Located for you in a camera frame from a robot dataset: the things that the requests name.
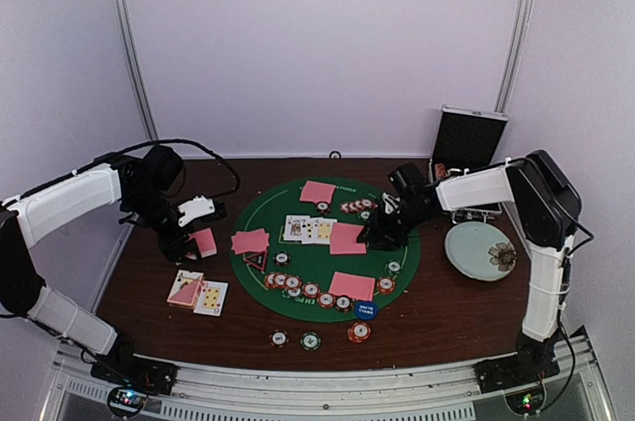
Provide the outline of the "green chip seat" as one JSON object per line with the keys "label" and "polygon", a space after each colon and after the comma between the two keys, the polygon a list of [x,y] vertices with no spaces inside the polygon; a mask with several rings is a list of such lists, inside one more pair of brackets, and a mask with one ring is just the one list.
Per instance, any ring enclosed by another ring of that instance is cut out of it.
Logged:
{"label": "green chip seat", "polygon": [[320,214],[327,214],[330,213],[331,206],[330,203],[327,202],[318,202],[316,208]]}
{"label": "green chip seat", "polygon": [[401,272],[402,265],[396,260],[391,260],[386,264],[386,270],[390,275],[396,275]]}

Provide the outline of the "card deck box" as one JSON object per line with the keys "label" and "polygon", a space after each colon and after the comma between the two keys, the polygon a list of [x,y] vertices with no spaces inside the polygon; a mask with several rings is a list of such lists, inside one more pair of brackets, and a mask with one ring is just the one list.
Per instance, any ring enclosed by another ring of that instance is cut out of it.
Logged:
{"label": "card deck box", "polygon": [[204,274],[202,272],[179,270],[167,298],[168,305],[193,310],[202,291],[203,283]]}

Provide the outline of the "red-backed card seat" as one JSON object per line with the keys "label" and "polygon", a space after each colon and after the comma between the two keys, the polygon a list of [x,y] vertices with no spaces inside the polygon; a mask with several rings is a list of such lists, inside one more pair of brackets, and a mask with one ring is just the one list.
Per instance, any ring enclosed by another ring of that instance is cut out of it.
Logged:
{"label": "red-backed card seat", "polygon": [[302,188],[299,201],[312,204],[330,204],[335,189],[336,185],[333,184],[316,181],[306,181]]}
{"label": "red-backed card seat", "polygon": [[354,300],[360,300],[363,277],[361,275],[334,272],[331,278],[328,292],[333,296],[347,296]]}

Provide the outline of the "single red-backed card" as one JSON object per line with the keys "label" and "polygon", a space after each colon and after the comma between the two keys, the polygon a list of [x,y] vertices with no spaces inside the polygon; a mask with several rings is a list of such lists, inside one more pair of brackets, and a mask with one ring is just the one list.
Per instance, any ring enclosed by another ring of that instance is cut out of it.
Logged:
{"label": "single red-backed card", "polygon": [[254,231],[237,231],[231,236],[231,250],[236,254],[252,252],[258,242],[258,235]]}

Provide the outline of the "green chip top seat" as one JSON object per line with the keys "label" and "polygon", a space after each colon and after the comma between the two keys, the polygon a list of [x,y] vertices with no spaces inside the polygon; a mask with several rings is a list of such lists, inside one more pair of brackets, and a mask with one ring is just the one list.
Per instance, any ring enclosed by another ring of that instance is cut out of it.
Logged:
{"label": "green chip top seat", "polygon": [[318,202],[316,208],[320,214],[327,214],[330,213],[331,206],[330,203],[327,202]]}

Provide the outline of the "black red all-in triangle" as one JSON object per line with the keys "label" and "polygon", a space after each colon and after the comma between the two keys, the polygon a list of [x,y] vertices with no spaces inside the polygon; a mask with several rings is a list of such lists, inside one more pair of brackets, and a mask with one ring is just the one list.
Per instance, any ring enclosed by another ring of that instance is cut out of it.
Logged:
{"label": "black red all-in triangle", "polygon": [[243,254],[242,259],[247,267],[264,273],[267,268],[268,252],[246,252]]}

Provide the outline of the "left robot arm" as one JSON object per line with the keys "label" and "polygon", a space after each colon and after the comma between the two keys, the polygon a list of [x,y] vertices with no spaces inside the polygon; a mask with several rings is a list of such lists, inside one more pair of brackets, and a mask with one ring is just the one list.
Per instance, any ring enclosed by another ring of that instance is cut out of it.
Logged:
{"label": "left robot arm", "polygon": [[222,194],[175,201],[170,190],[186,171],[178,139],[136,144],[1,203],[1,307],[3,318],[30,321],[97,357],[122,385],[143,374],[141,360],[120,347],[120,332],[74,299],[53,288],[33,260],[50,239],[77,228],[96,211],[119,208],[126,223],[152,230],[168,261],[200,262],[204,250],[194,235],[223,219]]}

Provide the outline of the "green poker chip stack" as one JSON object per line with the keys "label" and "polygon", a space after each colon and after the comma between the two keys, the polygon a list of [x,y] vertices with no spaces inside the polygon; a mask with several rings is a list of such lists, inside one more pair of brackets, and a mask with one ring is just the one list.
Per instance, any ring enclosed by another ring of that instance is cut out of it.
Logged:
{"label": "green poker chip stack", "polygon": [[300,337],[300,345],[306,351],[316,351],[321,346],[321,337],[315,332],[303,333]]}

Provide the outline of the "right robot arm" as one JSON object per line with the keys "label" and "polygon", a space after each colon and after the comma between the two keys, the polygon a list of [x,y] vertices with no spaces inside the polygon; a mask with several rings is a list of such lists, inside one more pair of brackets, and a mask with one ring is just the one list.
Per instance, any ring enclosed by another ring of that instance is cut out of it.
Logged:
{"label": "right robot arm", "polygon": [[395,190],[376,202],[357,240],[373,250],[407,245],[410,233],[443,212],[486,205],[512,204],[520,219],[520,237],[529,249],[530,288],[519,341],[547,344],[559,330],[570,290],[571,258],[581,198],[544,150],[506,159],[459,176],[425,182],[408,163],[393,171]]}

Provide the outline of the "red-backed card top seat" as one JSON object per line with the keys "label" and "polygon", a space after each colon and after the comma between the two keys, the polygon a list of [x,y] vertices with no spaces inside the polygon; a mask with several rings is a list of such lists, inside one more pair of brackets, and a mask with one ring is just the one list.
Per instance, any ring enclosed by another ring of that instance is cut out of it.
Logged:
{"label": "red-backed card top seat", "polygon": [[335,189],[336,185],[333,184],[316,181],[306,181],[302,188],[299,201],[312,204],[330,204]]}

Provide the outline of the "red five poker chip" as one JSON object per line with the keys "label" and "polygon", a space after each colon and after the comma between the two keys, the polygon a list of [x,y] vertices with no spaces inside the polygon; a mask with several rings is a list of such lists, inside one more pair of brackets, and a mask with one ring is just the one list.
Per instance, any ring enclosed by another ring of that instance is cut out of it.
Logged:
{"label": "red five poker chip", "polygon": [[377,290],[380,294],[391,294],[396,289],[396,281],[390,277],[382,277],[377,280]]}

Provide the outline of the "orange-red poker chip stack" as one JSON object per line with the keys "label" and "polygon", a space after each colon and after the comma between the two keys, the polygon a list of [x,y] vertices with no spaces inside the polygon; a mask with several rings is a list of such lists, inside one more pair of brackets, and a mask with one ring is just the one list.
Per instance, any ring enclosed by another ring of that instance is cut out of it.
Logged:
{"label": "orange-red poker chip stack", "polygon": [[354,322],[347,329],[347,337],[354,344],[360,344],[371,337],[371,328],[365,322]]}

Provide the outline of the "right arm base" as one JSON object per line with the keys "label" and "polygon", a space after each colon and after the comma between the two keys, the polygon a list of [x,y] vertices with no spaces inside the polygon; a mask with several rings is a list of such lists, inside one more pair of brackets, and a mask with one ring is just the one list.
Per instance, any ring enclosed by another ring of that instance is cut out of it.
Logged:
{"label": "right arm base", "polygon": [[534,366],[522,362],[516,354],[485,359],[476,363],[473,369],[482,394],[537,383],[561,372],[556,361]]}

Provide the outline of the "brown chip top seat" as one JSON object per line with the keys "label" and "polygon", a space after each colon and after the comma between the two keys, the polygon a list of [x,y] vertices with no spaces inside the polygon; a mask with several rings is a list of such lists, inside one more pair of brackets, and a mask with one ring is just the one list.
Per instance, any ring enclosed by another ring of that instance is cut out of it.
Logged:
{"label": "brown chip top seat", "polygon": [[278,252],[274,256],[274,262],[278,266],[287,266],[291,263],[291,255],[284,251]]}

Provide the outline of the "red-backed card deck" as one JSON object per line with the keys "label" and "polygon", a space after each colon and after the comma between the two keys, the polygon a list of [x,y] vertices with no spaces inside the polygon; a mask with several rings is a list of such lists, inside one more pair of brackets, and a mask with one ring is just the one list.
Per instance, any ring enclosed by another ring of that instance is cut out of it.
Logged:
{"label": "red-backed card deck", "polygon": [[191,238],[195,241],[196,248],[201,258],[217,254],[215,237],[210,228],[205,228],[194,232]]}

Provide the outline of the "blue small blind button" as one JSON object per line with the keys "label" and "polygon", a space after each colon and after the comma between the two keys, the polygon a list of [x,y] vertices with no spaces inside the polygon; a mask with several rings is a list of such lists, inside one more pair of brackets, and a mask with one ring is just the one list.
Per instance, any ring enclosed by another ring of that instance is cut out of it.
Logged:
{"label": "blue small blind button", "polygon": [[372,301],[357,301],[354,306],[355,317],[362,321],[374,320],[378,312],[378,306]]}

